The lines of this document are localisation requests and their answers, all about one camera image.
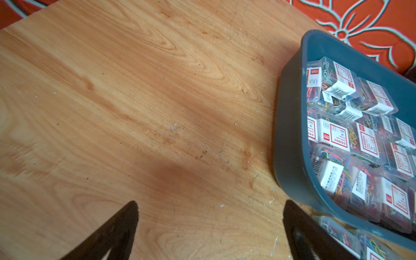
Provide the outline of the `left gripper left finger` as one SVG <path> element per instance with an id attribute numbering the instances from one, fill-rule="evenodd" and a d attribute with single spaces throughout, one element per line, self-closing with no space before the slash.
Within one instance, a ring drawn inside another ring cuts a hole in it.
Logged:
<path id="1" fill-rule="evenodd" d="M 81 244 L 62 257 L 63 260 L 127 260 L 130 257 L 139 222 L 139 207 L 132 200 Z"/>

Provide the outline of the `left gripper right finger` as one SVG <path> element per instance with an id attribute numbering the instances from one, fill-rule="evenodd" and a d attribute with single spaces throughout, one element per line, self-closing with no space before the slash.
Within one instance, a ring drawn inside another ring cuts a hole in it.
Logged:
<path id="1" fill-rule="evenodd" d="M 283 225 L 295 260 L 357 259 L 292 200 L 285 203 Z"/>

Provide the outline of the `removed paper clip box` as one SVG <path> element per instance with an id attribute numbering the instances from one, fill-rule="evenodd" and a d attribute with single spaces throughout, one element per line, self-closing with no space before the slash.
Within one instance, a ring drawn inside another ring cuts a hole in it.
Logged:
<path id="1" fill-rule="evenodd" d="M 353 234 L 360 242 L 362 260 L 402 260 L 396 252 L 373 235 L 361 230 L 354 230 Z"/>
<path id="2" fill-rule="evenodd" d="M 350 231 L 327 216 L 313 216 L 312 219 L 356 259 L 361 259 L 360 242 Z"/>

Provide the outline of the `blue plastic storage tray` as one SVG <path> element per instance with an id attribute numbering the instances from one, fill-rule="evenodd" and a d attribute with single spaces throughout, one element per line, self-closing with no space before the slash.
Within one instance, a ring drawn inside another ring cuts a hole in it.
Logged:
<path id="1" fill-rule="evenodd" d="M 310 30 L 302 37 L 300 48 L 283 67 L 279 77 L 273 135 L 273 171 L 276 180 L 294 201 L 401 247 L 415 250 L 415 234 L 402 234 L 346 212 L 325 194 L 315 179 L 307 135 L 306 68 L 307 62 L 324 56 L 341 62 L 358 76 L 384 86 L 399 107 L 398 117 L 411 126 L 416 124 L 414 82 L 328 33 Z"/>

